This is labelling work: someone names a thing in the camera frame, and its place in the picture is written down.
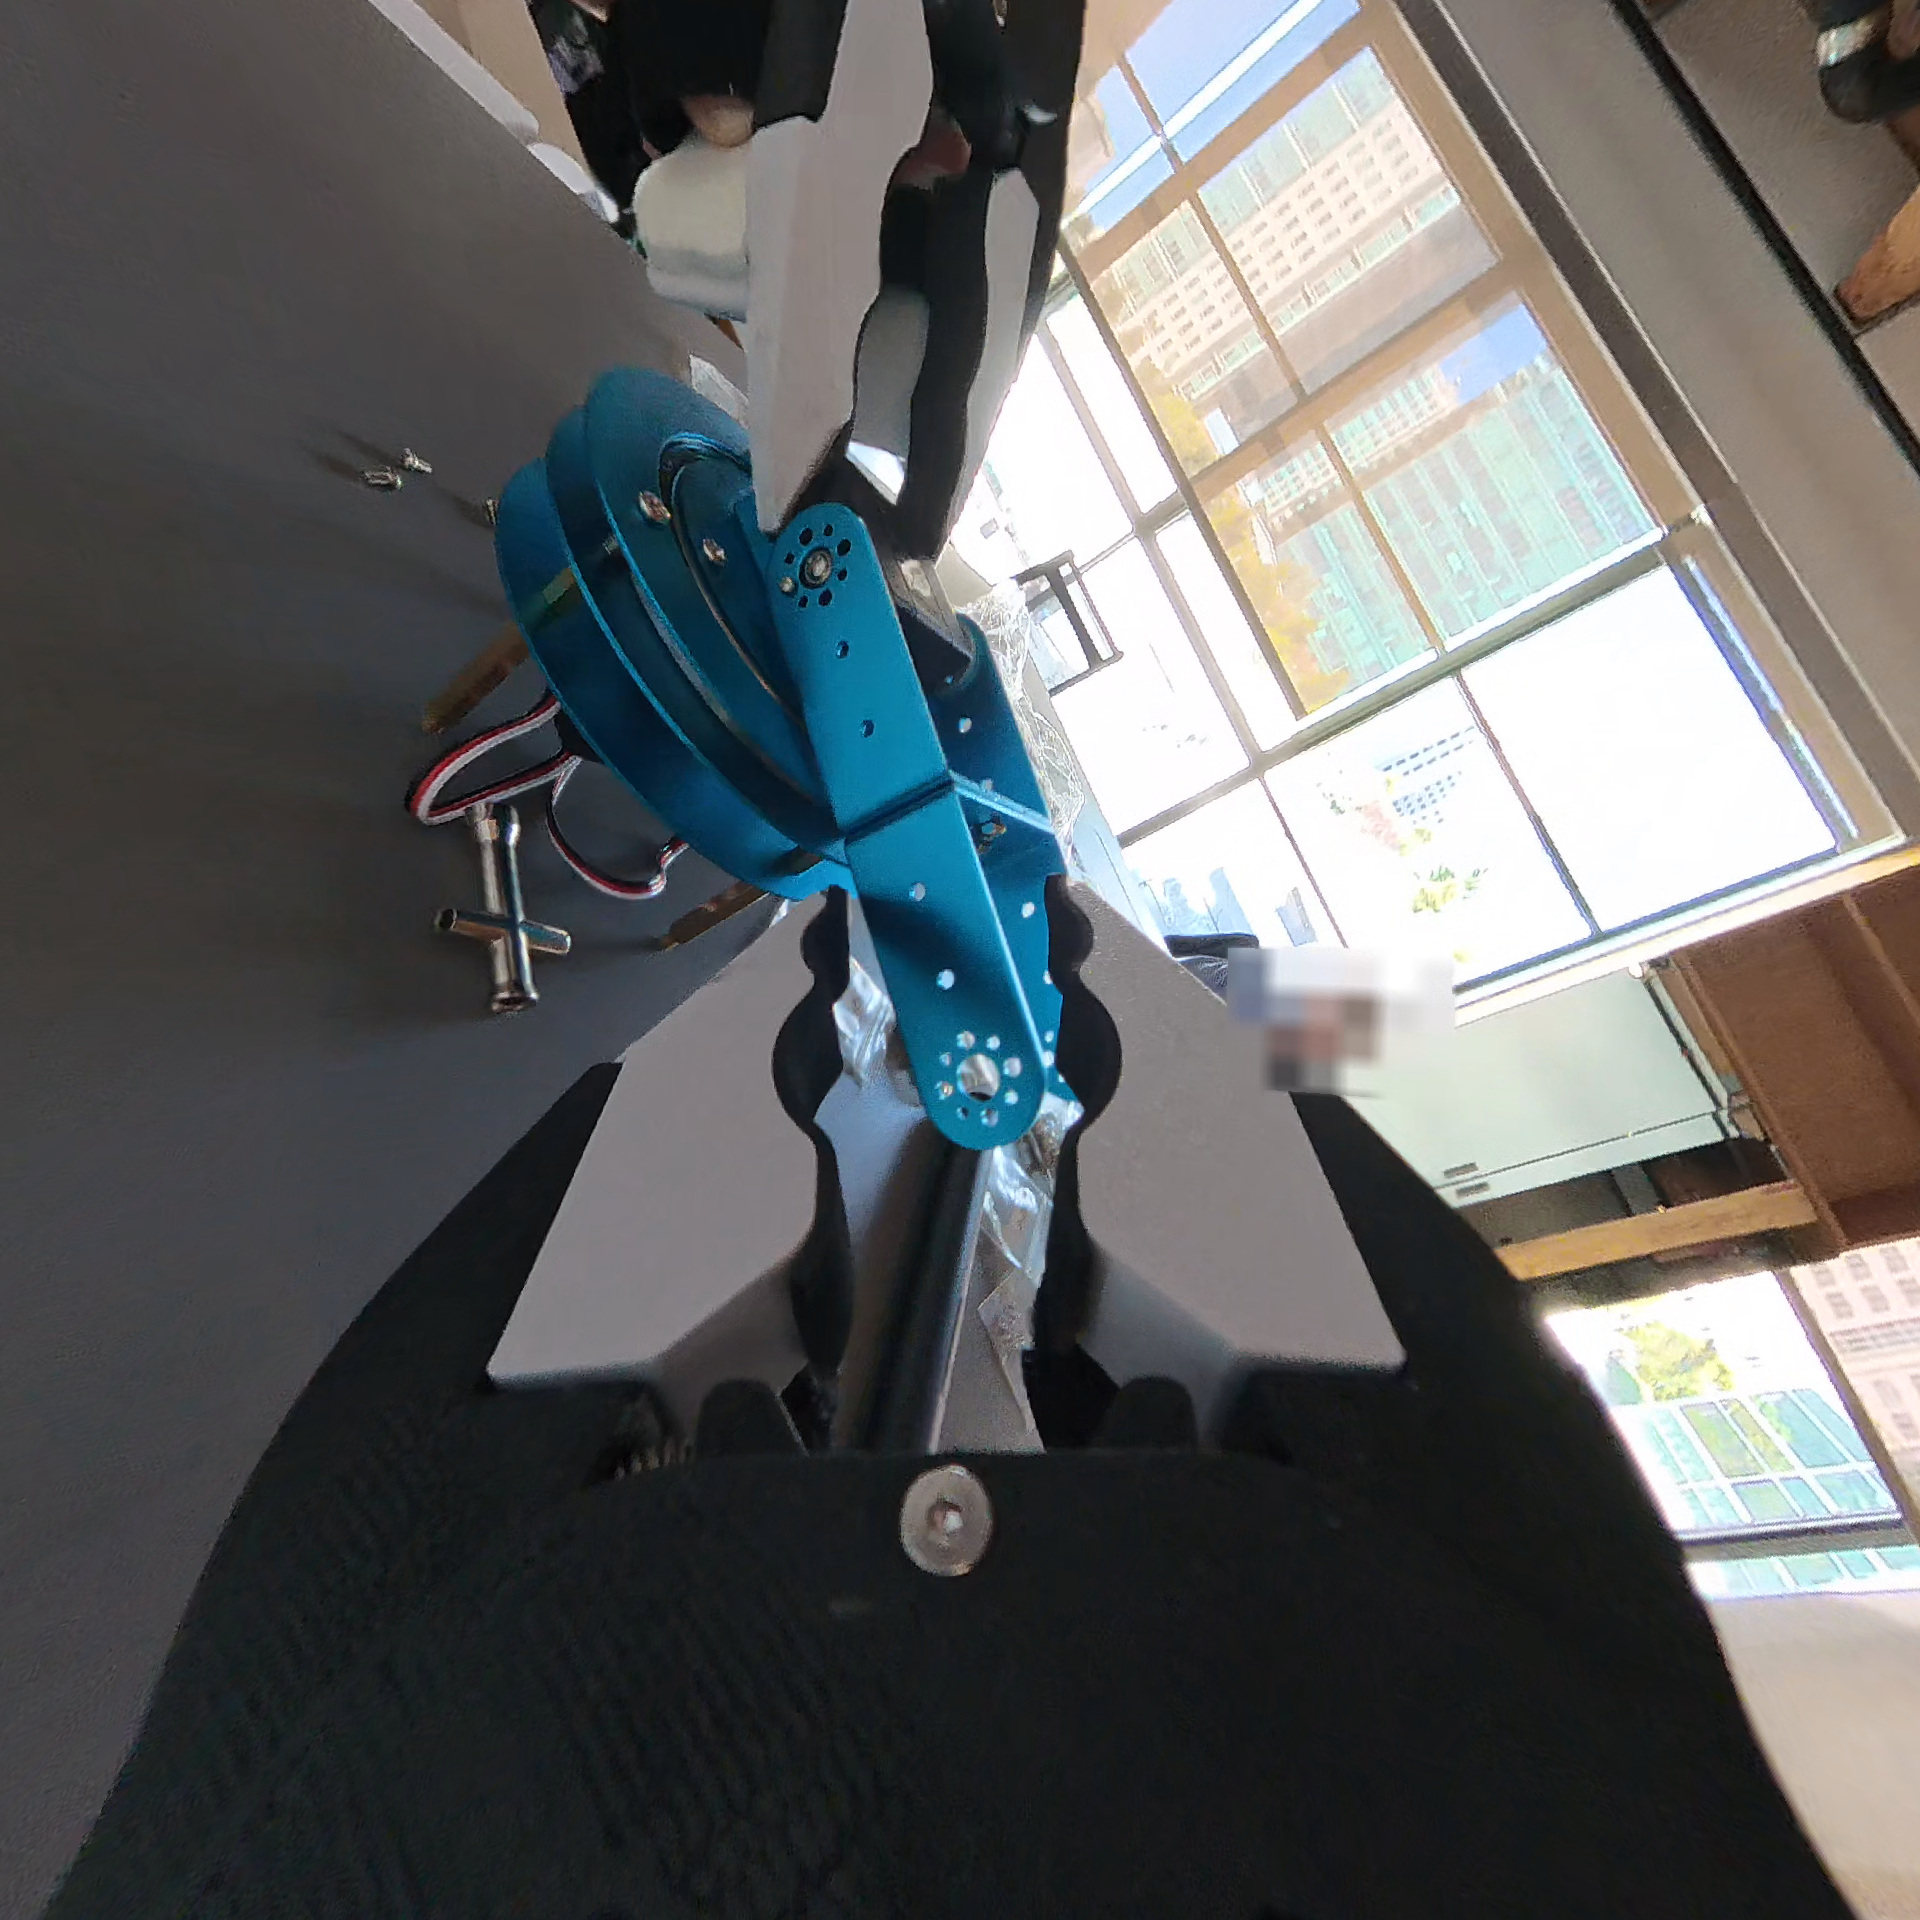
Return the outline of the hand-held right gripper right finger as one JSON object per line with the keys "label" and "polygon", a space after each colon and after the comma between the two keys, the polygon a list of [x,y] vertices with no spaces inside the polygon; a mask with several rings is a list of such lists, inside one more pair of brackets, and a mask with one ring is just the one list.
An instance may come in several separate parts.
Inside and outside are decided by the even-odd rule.
{"label": "hand-held right gripper right finger", "polygon": [[1382,1372],[1402,1341],[1262,1034],[1089,879],[1049,879],[1059,1154],[1033,1307],[1033,1419],[1089,1450],[1131,1380],[1173,1380],[1217,1442],[1241,1380]]}

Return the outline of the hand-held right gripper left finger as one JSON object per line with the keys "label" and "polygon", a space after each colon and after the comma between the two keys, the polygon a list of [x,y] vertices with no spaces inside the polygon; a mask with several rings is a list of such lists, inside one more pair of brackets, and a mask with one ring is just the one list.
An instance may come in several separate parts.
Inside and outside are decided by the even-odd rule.
{"label": "hand-held right gripper left finger", "polygon": [[787,908],[617,1059],[490,1346],[490,1388],[642,1380],[695,1421],[727,1380],[838,1388],[853,1216],[828,1095],[853,902]]}

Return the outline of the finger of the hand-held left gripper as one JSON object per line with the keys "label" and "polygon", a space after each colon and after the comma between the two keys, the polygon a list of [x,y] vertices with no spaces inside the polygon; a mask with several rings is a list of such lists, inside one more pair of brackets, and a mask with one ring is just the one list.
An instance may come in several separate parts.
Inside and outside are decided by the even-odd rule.
{"label": "finger of the hand-held left gripper", "polygon": [[882,290],[882,197],[924,135],[920,0],[838,8],[828,107],[753,135],[753,482],[779,534],[853,420],[855,337]]}
{"label": "finger of the hand-held left gripper", "polygon": [[924,0],[932,107],[971,170],[882,206],[891,539],[936,556],[1039,331],[1079,70],[1079,0]]}

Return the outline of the blue toy robot arm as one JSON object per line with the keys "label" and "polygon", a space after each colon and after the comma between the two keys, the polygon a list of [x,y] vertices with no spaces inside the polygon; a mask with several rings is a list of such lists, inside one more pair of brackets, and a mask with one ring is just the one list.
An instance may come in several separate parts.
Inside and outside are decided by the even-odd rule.
{"label": "blue toy robot arm", "polygon": [[761,534],[746,430],[617,368],[490,539],[546,696],[444,754],[413,821],[596,757],[753,893],[855,902],[952,1142],[1017,1142],[1067,1099],[1042,921],[1067,861],[982,626],[900,580],[882,500],[815,496]]}

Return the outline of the grey desk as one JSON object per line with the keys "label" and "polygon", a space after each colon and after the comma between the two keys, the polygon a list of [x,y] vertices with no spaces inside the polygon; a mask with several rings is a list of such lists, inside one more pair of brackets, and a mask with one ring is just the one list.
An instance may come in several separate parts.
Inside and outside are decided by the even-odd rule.
{"label": "grey desk", "polygon": [[[486,496],[642,259],[370,8],[0,8],[9,1916],[80,1852],[281,1419],[468,1187],[753,921],[593,893],[486,1015],[404,815],[501,626]],[[369,488],[413,447],[434,472]]]}

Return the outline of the small screw bag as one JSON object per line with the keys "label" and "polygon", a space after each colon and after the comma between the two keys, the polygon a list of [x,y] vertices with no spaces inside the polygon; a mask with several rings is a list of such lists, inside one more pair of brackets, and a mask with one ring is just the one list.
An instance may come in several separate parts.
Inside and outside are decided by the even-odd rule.
{"label": "small screw bag", "polygon": [[900,1046],[893,999],[855,958],[847,991],[832,999],[832,1034],[853,1087],[865,1095],[891,1087],[900,1107],[924,1107]]}
{"label": "small screw bag", "polygon": [[989,1346],[1017,1365],[1033,1346],[1033,1313],[1042,1283],[1042,1249],[1049,1249],[1049,1206],[1059,1206],[1059,1162],[1063,1135],[1079,1116],[1067,1099],[1042,1099],[1039,1127],[1017,1142],[1001,1142],[989,1154],[982,1187],[982,1275],[989,1292],[976,1307]]}

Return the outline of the black tube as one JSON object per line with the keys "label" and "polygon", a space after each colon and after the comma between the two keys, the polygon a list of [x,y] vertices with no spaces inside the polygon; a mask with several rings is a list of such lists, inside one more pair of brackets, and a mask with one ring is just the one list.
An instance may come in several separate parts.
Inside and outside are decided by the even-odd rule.
{"label": "black tube", "polygon": [[891,1278],[877,1359],[865,1372],[855,1450],[865,1455],[932,1455],[952,1404],[956,1335],[982,1241],[982,1195],[992,1154],[936,1142],[914,1241]]}

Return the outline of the silver cross wrench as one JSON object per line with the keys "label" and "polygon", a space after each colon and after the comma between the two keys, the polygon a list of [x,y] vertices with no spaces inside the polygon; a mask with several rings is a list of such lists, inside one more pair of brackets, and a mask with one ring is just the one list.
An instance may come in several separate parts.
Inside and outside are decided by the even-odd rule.
{"label": "silver cross wrench", "polygon": [[568,928],[539,928],[524,902],[524,821],[517,799],[468,799],[468,830],[476,848],[476,908],[439,908],[434,932],[486,942],[490,958],[490,1020],[525,1015],[539,999],[535,961],[569,958]]}

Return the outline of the white low cabinet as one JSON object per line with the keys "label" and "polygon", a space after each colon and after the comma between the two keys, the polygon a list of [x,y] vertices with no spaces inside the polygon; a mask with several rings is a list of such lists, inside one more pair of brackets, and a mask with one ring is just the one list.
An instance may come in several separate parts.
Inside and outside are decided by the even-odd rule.
{"label": "white low cabinet", "polygon": [[1630,969],[1413,1046],[1359,1107],[1450,1206],[1733,1135],[1713,1059]]}

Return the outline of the large clear plastic bag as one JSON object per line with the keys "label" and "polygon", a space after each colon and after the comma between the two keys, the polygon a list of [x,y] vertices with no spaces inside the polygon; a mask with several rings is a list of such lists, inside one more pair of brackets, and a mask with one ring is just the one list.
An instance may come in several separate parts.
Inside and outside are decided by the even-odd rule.
{"label": "large clear plastic bag", "polygon": [[992,671],[1001,671],[1001,690],[1013,702],[1025,757],[1039,773],[1049,826],[1063,840],[1067,876],[1089,876],[1079,826],[1093,826],[1093,789],[1089,789],[1089,773],[1079,773],[1079,757],[1076,757],[1076,747],[1067,747],[1067,731],[1059,719],[1049,690],[1042,690],[1039,619],[1025,609],[1025,591],[1017,582],[992,582],[976,603],[963,603],[956,614],[971,614],[982,626],[982,640],[992,652]]}

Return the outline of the small window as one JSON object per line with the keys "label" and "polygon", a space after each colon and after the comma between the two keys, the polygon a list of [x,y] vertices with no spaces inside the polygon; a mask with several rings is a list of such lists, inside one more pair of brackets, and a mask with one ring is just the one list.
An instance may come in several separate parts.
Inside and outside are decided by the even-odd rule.
{"label": "small window", "polygon": [[1916,1388],[1850,1388],[1858,1292],[1744,1269],[1540,1292],[1711,1601],[1916,1598]]}

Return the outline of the large grid window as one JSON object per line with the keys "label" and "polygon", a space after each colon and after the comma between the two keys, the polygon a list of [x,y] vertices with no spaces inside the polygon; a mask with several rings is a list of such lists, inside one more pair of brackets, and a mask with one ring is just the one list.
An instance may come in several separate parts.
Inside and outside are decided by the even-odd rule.
{"label": "large grid window", "polygon": [[1496,987],[1896,840],[1786,563],[1413,8],[1089,8],[1042,322],[952,534],[1169,935]]}

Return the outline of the wooden cabinet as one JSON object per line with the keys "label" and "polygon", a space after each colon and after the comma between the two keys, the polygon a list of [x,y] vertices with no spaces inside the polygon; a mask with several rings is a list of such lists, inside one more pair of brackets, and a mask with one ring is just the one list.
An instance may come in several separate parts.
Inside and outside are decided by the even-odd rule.
{"label": "wooden cabinet", "polygon": [[1517,1278],[1699,1252],[1850,1252],[1920,1221],[1920,861],[1867,855],[1844,891],[1650,961],[1684,1034],[1774,1154],[1770,1179],[1640,1216],[1502,1241]]}

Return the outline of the black chair frame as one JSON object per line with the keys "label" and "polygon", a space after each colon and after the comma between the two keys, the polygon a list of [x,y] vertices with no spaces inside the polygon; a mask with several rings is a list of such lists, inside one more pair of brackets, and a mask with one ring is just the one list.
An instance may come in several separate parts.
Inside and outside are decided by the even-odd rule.
{"label": "black chair frame", "polygon": [[1049,696],[1123,658],[1108,614],[1093,609],[1076,551],[1025,563],[1013,569],[1013,582],[1025,603],[1025,652]]}

